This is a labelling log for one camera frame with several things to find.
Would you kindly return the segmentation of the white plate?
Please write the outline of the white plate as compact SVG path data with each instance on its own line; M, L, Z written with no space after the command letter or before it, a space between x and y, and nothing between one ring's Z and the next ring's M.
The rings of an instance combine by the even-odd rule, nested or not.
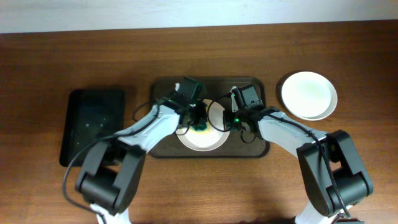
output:
M178 128L176 134L183 145L188 148L206 152L220 147L229 137L230 132L221 132L224 130L223 111L224 107L214 102L210 108L210 121L205 117L206 123L204 129L195 127Z
M327 118L329 115L331 115L334 110L336 109L337 104L336 103L330 103L330 104L295 104L295 105L288 105L286 106L287 110L293 114L294 116L308 120L308 121L317 121L321 119Z

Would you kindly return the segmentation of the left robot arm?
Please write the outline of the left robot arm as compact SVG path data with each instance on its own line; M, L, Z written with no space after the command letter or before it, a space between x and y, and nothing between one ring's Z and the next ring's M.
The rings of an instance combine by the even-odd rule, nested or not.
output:
M83 199L104 209L105 216L124 212L139 185L146 154L178 128L189 127L206 115L202 99L174 92L161 97L129 128L97 140L86 148L75 189Z

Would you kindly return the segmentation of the green and yellow sponge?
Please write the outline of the green and yellow sponge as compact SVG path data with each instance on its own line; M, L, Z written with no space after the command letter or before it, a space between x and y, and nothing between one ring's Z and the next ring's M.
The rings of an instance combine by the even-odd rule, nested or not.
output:
M201 119L199 121L194 121L192 123L192 129L198 132L204 132L208 129L207 121L205 119Z

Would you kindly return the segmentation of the pale blue plate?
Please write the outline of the pale blue plate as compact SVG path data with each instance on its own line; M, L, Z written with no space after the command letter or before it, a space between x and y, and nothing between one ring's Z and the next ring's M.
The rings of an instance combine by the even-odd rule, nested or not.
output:
M290 75L280 88L280 96L285 107L295 104L338 104L338 95L332 82L315 72Z

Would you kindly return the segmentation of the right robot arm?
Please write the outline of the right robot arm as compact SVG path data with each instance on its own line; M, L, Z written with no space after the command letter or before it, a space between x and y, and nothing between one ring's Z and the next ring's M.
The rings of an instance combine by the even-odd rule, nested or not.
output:
M276 108L224 112L223 126L248 129L298 159L309 202L292 223L356 223L348 210L374 186L347 132L309 128Z

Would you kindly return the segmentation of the white plate top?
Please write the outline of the white plate top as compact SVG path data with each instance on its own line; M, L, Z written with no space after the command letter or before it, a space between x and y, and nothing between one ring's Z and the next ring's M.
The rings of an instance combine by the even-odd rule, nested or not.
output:
M205 117L206 123L204 129L195 127L178 128L176 134L183 145L188 148L206 152L220 147L229 137L230 132L221 132L224 130L223 111L224 107L214 102L210 108L210 121Z

